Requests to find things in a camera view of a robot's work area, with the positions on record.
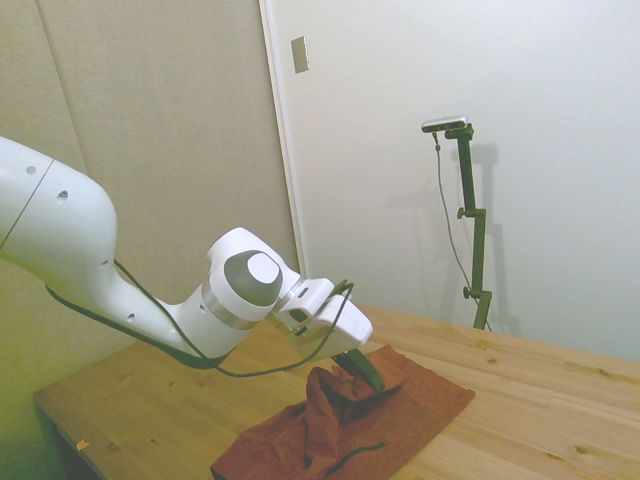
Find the red cloth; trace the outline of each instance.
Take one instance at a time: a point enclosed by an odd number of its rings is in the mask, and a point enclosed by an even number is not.
[[[368,358],[384,379],[384,392],[339,367],[333,374],[314,368],[307,401],[240,434],[211,466],[214,478],[385,480],[475,395],[388,345]]]

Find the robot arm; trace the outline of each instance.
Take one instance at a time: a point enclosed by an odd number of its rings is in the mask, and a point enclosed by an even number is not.
[[[209,278],[165,312],[116,270],[116,214],[107,193],[72,168],[0,137],[0,258],[40,278],[63,304],[151,343],[182,363],[210,368],[267,315],[291,346],[311,353],[344,309],[316,358],[363,345],[369,320],[326,279],[289,269],[262,240],[237,228],[211,247]]]

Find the white wall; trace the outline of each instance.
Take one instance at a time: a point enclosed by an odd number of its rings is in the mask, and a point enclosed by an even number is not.
[[[640,3],[273,0],[265,11],[309,276],[472,324],[420,131],[466,114],[494,330],[640,360]],[[310,70],[296,75],[301,35]],[[455,144],[441,141],[455,215]],[[452,223],[470,270],[473,222]]]

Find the wood grain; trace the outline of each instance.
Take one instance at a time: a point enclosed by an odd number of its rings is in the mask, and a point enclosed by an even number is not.
[[[393,480],[640,478],[640,364],[362,307],[391,346],[477,392]],[[253,371],[297,361],[263,322],[225,361]],[[36,393],[79,455],[105,479],[207,479],[247,428],[305,399],[322,360],[234,379],[184,367],[139,343]]]

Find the wire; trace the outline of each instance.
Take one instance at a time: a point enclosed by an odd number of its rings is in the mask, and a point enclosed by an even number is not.
[[[433,135],[433,139],[436,142],[436,155],[438,156],[438,187],[440,188],[440,198],[442,199],[442,208],[444,209],[444,218],[447,221],[447,233],[449,234],[449,243],[451,244],[453,255],[456,257],[456,263],[458,264],[458,267],[460,267],[460,271],[464,276],[464,281],[467,284],[467,288],[471,290],[471,283],[469,282],[469,277],[467,276],[467,272],[462,266],[462,262],[460,261],[460,257],[458,256],[458,250],[456,249],[456,245],[453,241],[453,234],[451,233],[451,221],[449,220],[449,209],[447,208],[447,202],[444,199],[444,191],[442,188],[442,166],[441,166],[442,161],[440,160],[441,147],[440,147],[440,143],[438,142],[438,134],[436,132],[431,132],[431,133]],[[476,306],[477,306],[478,299],[474,297],[471,297],[471,298],[473,298],[473,301],[476,302]],[[491,325],[489,324],[489,320],[486,320],[486,323],[487,323],[487,327],[489,328],[489,331],[493,332],[493,330],[491,329]]]
[[[187,335],[183,332],[183,330],[180,328],[180,325],[178,325],[178,322],[176,322],[176,320],[169,313],[169,311],[153,295],[151,295],[147,291],[147,289],[145,289],[140,284],[140,282],[138,282],[135,279],[135,277],[120,262],[114,259],[113,263],[115,264],[116,267],[118,267],[122,271],[122,273],[124,273],[127,276],[129,280],[131,280],[131,282],[133,282],[133,284],[138,288],[138,290],[140,290],[140,292],[142,292],[142,294],[145,297],[151,300],[151,302],[153,302],[153,304],[156,305],[165,314],[165,316],[169,319],[173,327],[176,329],[176,332],[178,332],[178,335],[180,335],[180,337],[185,341],[185,343],[189,345],[189,347],[191,347],[191,349],[194,352],[196,352],[196,354],[198,354],[199,357],[205,360],[212,368],[215,368],[220,373],[227,375],[229,377],[235,377],[235,378],[257,377],[260,375],[268,375],[270,373],[282,372],[285,370],[291,370],[292,368],[299,367],[300,365],[304,365],[305,363],[309,362],[313,357],[315,357],[318,354],[318,352],[322,349],[325,343],[327,343],[327,340],[329,340],[329,336],[333,333],[333,330],[335,329],[338,323],[338,320],[340,319],[340,315],[342,315],[342,311],[344,310],[344,307],[347,303],[347,300],[349,299],[349,296],[351,295],[351,292],[353,291],[353,286],[354,286],[353,283],[347,283],[347,281],[345,280],[341,282],[339,285],[337,285],[336,288],[334,288],[332,295],[338,295],[344,292],[346,292],[346,295],[344,295],[344,300],[342,301],[340,308],[338,309],[336,318],[333,320],[333,323],[329,327],[329,331],[326,333],[326,335],[324,336],[320,344],[315,348],[315,350],[310,355],[303,358],[299,362],[285,365],[283,367],[276,367],[276,368],[271,368],[268,370],[262,370],[258,372],[236,373],[236,372],[230,372],[228,370],[225,370],[224,368],[212,362],[211,359],[207,357],[198,347],[196,347],[193,344],[193,342],[189,339],[189,337],[187,337]]]

